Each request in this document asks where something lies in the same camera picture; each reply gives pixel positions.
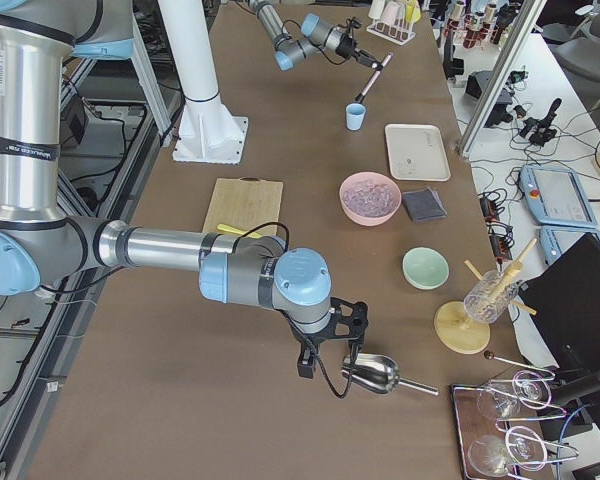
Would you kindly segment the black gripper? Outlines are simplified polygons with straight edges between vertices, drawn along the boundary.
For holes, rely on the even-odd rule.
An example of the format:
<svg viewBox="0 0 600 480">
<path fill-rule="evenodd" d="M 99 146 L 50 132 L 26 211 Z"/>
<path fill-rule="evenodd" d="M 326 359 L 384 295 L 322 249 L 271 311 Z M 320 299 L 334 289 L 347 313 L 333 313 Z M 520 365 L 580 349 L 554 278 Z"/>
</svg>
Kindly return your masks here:
<svg viewBox="0 0 600 480">
<path fill-rule="evenodd" d="M 383 69 L 383 64 L 372 54 L 358 47 L 355 32 L 362 26 L 358 18 L 348 18 L 344 24 L 338 24 L 336 31 L 340 33 L 335 53 L 343 60 L 354 59 L 371 69 Z"/>
<path fill-rule="evenodd" d="M 326 325 L 315 333 L 305 333 L 300 324 L 290 320 L 294 338 L 300 343 L 297 371 L 300 377 L 312 378 L 318 359 L 319 346 L 326 341 L 347 341 L 350 349 L 348 367 L 356 374 L 357 360 L 364 345 L 368 327 L 368 306 L 364 302 L 350 303 L 337 297 L 331 298 Z"/>
</svg>

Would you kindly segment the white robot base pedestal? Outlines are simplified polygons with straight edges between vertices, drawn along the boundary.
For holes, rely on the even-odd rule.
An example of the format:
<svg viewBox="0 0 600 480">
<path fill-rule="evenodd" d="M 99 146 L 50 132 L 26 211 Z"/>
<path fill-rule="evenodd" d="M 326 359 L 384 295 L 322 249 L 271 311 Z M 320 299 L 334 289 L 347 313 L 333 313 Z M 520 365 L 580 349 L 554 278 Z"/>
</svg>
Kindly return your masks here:
<svg viewBox="0 0 600 480">
<path fill-rule="evenodd" d="M 202 3 L 158 4 L 185 100 L 173 159 L 236 165 L 248 119 L 232 115 L 221 100 Z"/>
</svg>

